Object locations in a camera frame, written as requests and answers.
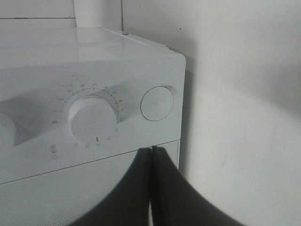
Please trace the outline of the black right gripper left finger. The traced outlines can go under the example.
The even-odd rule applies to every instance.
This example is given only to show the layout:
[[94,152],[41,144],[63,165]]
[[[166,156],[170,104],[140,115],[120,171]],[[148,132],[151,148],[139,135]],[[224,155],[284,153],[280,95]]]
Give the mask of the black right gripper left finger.
[[151,150],[141,148],[114,189],[73,226],[147,226]]

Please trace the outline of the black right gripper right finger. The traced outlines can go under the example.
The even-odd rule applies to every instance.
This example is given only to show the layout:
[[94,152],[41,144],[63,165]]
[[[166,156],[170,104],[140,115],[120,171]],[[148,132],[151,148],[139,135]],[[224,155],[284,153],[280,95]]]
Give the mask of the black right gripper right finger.
[[239,226],[201,196],[163,147],[152,148],[151,214],[155,226]]

